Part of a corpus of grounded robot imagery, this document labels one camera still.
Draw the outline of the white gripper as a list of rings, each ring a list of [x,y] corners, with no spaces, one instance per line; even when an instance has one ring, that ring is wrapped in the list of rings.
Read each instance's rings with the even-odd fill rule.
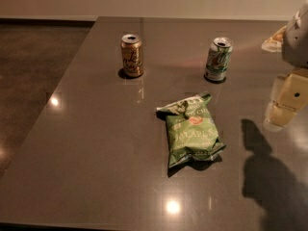
[[[282,51],[283,60],[296,66],[289,74],[278,75],[272,86],[263,125],[269,131],[278,132],[308,104],[308,0],[287,27],[266,39],[261,49],[270,53]]]

